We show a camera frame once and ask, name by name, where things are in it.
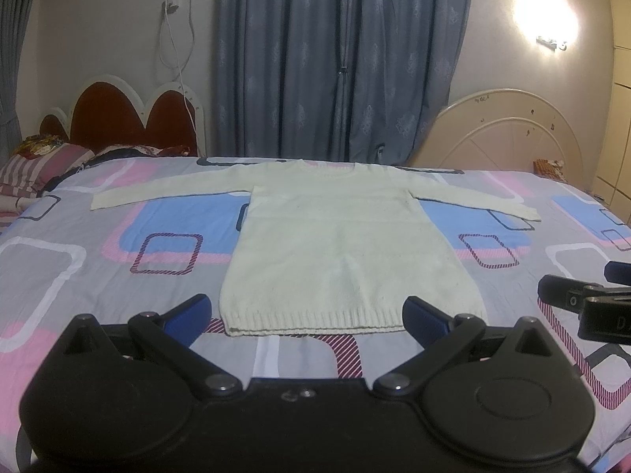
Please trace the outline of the cream knit sweater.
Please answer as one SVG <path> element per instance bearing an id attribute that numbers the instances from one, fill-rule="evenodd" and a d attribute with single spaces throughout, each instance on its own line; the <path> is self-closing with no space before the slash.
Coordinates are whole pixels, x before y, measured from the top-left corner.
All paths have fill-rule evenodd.
<path id="1" fill-rule="evenodd" d="M 232 336 L 398 332 L 419 297 L 447 314 L 487 311 L 425 202 L 538 221 L 536 209 L 378 164 L 236 164 L 96 194 L 93 209 L 245 192 L 246 218 L 218 306 Z"/>

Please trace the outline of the colourful clothes pile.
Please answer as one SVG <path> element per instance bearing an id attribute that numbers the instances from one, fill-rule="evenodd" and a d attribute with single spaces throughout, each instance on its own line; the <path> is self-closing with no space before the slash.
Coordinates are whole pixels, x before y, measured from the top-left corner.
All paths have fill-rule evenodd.
<path id="1" fill-rule="evenodd" d="M 53 134 L 35 134 L 25 138 L 19 146 L 14 149 L 13 155 L 27 159 L 34 159 L 46 156 L 64 145 L 66 141 Z"/>

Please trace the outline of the cream wardrobe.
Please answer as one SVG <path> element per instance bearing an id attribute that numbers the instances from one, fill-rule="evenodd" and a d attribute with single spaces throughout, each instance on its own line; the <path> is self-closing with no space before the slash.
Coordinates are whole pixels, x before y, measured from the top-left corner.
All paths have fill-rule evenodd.
<path id="1" fill-rule="evenodd" d="M 610 0 L 613 75 L 607 128 L 592 194 L 623 223 L 630 223 L 630 0 Z"/>

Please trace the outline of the brown plush toy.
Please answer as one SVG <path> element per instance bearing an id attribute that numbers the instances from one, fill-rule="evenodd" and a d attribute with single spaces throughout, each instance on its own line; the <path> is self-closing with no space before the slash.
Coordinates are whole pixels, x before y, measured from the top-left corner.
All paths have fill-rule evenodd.
<path id="1" fill-rule="evenodd" d="M 555 182 L 567 182 L 562 160 L 536 159 L 533 162 L 534 174 Z"/>

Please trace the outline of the patterned bed sheet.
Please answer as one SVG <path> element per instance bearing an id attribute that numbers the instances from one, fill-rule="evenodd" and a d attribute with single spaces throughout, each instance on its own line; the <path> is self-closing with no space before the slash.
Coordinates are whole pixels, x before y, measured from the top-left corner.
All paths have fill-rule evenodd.
<path id="1" fill-rule="evenodd" d="M 216 170 L 219 158 L 120 159 L 65 179 L 1 236 L 1 467 L 17 470 L 21 395 L 73 316 L 118 324 L 203 292 L 216 298 L 247 215 L 245 193 L 185 197 L 94 211 L 103 190 Z M 535 316 L 565 347 L 595 398 L 582 459 L 603 472 L 630 454 L 630 351 L 583 341 L 577 315 L 542 304 L 546 274 L 602 283 L 604 266 L 628 262 L 630 231 L 588 194 L 524 172 L 426 170 L 445 185 L 537 209 L 527 222 L 497 212 L 425 202 L 422 207 L 478 284 L 488 320 Z M 254 377 L 377 378 L 414 356 L 404 333 L 230 337 L 213 317 L 198 354 L 243 381 Z"/>

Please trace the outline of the cream round headboard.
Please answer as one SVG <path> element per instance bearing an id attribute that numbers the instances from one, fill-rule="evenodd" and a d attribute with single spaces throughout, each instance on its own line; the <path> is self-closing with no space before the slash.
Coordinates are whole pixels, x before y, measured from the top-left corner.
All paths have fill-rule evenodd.
<path id="1" fill-rule="evenodd" d="M 560 161 L 566 181 L 586 187 L 580 144 L 565 116 L 535 93 L 495 89 L 444 109 L 407 164 L 532 173 L 540 159 Z"/>

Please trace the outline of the striped pink pillow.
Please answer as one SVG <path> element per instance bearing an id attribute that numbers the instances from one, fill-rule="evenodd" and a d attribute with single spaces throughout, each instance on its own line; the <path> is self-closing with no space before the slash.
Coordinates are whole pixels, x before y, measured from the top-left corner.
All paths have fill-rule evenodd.
<path id="1" fill-rule="evenodd" d="M 69 143 L 48 147 L 44 155 L 13 155 L 1 169 L 1 230 L 37 201 L 47 182 L 93 157 L 91 149 Z"/>

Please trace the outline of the red white headboard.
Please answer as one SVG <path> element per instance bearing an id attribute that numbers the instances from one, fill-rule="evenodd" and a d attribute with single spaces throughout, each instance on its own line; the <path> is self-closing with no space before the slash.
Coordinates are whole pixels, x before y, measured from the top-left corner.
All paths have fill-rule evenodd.
<path id="1" fill-rule="evenodd" d="M 113 145 L 182 146 L 194 156 L 206 150 L 204 110 L 191 88 L 168 82 L 145 101 L 113 75 L 87 81 L 69 111 L 49 109 L 39 133 L 95 153 Z"/>

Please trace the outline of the blue grey curtain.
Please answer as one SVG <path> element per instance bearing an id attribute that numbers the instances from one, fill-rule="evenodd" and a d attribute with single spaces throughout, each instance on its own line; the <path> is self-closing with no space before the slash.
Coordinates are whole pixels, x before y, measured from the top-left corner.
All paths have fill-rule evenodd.
<path id="1" fill-rule="evenodd" d="M 224 156 L 405 164 L 446 106 L 470 0 L 217 0 Z"/>

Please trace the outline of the wall lamp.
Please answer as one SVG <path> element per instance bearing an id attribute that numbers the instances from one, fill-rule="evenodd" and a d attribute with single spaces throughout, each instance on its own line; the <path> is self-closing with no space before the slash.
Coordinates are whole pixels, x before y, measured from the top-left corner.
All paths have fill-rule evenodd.
<path id="1" fill-rule="evenodd" d="M 543 37 L 541 35 L 536 37 L 536 42 L 540 46 L 543 46 L 547 48 L 548 50 L 551 50 L 552 52 L 566 51 L 568 49 L 568 43 L 566 41 L 556 41 L 556 39 L 547 39 L 546 37 Z"/>

